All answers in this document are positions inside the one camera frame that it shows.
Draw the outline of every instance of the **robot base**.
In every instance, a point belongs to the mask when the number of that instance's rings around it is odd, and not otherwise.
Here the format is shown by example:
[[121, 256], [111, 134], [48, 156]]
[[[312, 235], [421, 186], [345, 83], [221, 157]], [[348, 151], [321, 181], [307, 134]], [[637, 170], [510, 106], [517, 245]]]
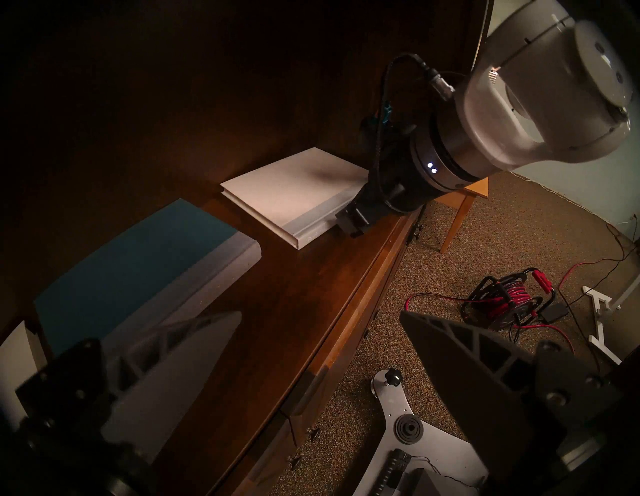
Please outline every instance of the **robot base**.
[[419, 441], [404, 444], [398, 440], [394, 432], [396, 420], [413, 412], [404, 396], [402, 385], [393, 386], [387, 383], [387, 372], [386, 369], [380, 371], [371, 380], [371, 390], [380, 401], [387, 428], [354, 496], [369, 496], [374, 493], [373, 489], [394, 449], [401, 449], [413, 458], [404, 471], [397, 489], [386, 488], [383, 491], [385, 495], [411, 494], [411, 487], [415, 484], [412, 474], [420, 468], [424, 469], [424, 473], [429, 476], [433, 486], [442, 496], [477, 495], [476, 488], [480, 487], [488, 473], [468, 442], [422, 421], [423, 434]]

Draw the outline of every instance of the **chair leg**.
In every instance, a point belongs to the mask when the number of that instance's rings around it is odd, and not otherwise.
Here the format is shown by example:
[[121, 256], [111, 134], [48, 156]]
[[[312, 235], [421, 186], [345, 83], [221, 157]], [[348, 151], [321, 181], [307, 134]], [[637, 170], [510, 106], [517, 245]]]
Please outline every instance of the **chair leg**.
[[449, 248], [449, 245], [451, 244], [453, 237], [458, 232], [458, 229], [460, 228], [462, 221], [465, 219], [465, 217], [469, 213], [469, 210], [471, 210], [471, 205], [473, 205], [475, 199], [476, 197], [474, 195], [467, 195], [465, 199], [462, 200], [462, 204], [458, 209], [456, 218], [453, 219], [453, 224], [451, 224], [451, 228], [447, 233], [447, 237], [445, 238], [444, 243], [442, 243], [442, 248], [440, 249], [440, 253], [445, 253]]

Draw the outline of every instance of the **metal plate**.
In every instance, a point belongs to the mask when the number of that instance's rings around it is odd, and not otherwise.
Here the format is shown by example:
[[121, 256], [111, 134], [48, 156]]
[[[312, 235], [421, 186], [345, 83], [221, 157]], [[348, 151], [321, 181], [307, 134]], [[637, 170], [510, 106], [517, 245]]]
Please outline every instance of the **metal plate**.
[[[373, 488], [390, 452], [400, 448], [412, 456], [427, 457], [443, 476], [451, 476], [469, 486], [479, 486], [488, 475], [486, 467], [476, 454], [473, 447], [466, 441], [447, 434], [426, 422], [422, 423], [424, 434], [415, 444], [402, 444], [394, 434], [396, 419], [406, 413], [413, 413], [404, 395], [402, 385], [385, 385], [387, 369], [378, 372], [372, 380], [382, 411], [385, 415], [387, 428], [380, 440], [367, 471], [360, 480], [360, 484], [353, 493], [354, 496], [368, 496]], [[410, 474], [416, 468], [433, 470], [425, 458], [411, 460], [405, 473]], [[469, 489], [470, 494], [475, 489], [458, 484], [460, 488]]]

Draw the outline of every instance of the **brown carpet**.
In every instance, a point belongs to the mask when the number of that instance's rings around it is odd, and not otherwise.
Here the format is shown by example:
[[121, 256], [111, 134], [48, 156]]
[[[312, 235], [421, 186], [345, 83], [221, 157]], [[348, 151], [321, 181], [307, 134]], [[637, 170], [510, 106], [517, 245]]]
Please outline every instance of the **brown carpet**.
[[[319, 438], [298, 450], [302, 456], [299, 468], [283, 472], [271, 495], [352, 494], [384, 431], [384, 418], [369, 381], [376, 372], [391, 366], [404, 375], [403, 387], [413, 412], [425, 422], [462, 437], [399, 324], [398, 313], [407, 295], [430, 291], [464, 297], [485, 275], [501, 277], [530, 266], [540, 268], [557, 285], [576, 262], [620, 257], [619, 246], [600, 218], [510, 173], [491, 177], [489, 186], [489, 199], [475, 201], [445, 255], [438, 250], [455, 211], [435, 202], [427, 206], [420, 239], [408, 247], [367, 339], [317, 422]], [[621, 242], [630, 246], [624, 237]], [[565, 296], [575, 299], [583, 285], [595, 284], [613, 266], [605, 261], [577, 268], [563, 284]], [[633, 254], [598, 290], [615, 296], [638, 267], [640, 262]], [[527, 281], [527, 288], [531, 294], [542, 294], [534, 291], [539, 288], [533, 280]], [[417, 298], [411, 309], [460, 320], [457, 304], [437, 298]], [[582, 298], [574, 309], [584, 332], [595, 332], [591, 300]], [[609, 347], [624, 355], [624, 350], [628, 353], [640, 344], [638, 321], [640, 291], [627, 300], [607, 327], [610, 335], [621, 336], [607, 342]], [[571, 338], [577, 356], [594, 367], [571, 316], [556, 325]], [[540, 339], [566, 346], [555, 331], [538, 329], [523, 332], [519, 345], [533, 351]], [[607, 372], [610, 365], [600, 362], [602, 372]]]

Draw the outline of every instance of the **white metal stand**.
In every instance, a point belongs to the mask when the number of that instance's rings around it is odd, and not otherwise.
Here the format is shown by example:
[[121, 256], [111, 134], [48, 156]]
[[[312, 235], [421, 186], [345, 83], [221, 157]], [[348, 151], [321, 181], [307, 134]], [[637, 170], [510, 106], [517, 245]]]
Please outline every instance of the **white metal stand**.
[[629, 286], [615, 299], [613, 303], [611, 303], [612, 298], [608, 297], [606, 294], [594, 291], [588, 286], [582, 286], [582, 292], [584, 294], [588, 294], [593, 301], [593, 319], [598, 333], [597, 338], [593, 335], [589, 335], [589, 342], [608, 356], [616, 365], [619, 365], [622, 360], [620, 360], [616, 354], [604, 344], [603, 323], [610, 318], [616, 310], [620, 309], [621, 303], [627, 299], [638, 284], [640, 284], [640, 274], [631, 281], [631, 284], [629, 284]]
[[[387, 421], [387, 429], [353, 496], [368, 496], [372, 493], [389, 454], [395, 448], [400, 448], [416, 457], [409, 463], [407, 474], [416, 468], [424, 468], [431, 472], [435, 466], [443, 476], [455, 477], [458, 480], [441, 478], [442, 480], [435, 481], [434, 484], [440, 494], [476, 496], [476, 489], [470, 486], [479, 486], [488, 474], [486, 467], [468, 442], [426, 422], [422, 422], [424, 434], [418, 442], [407, 445], [398, 440], [394, 433], [397, 418], [413, 412], [406, 400], [402, 385], [388, 385], [385, 379], [386, 373], [387, 370], [383, 370], [375, 375], [371, 381], [371, 390], [380, 400], [380, 406]], [[398, 492], [402, 493], [401, 490], [393, 492], [394, 496]]]

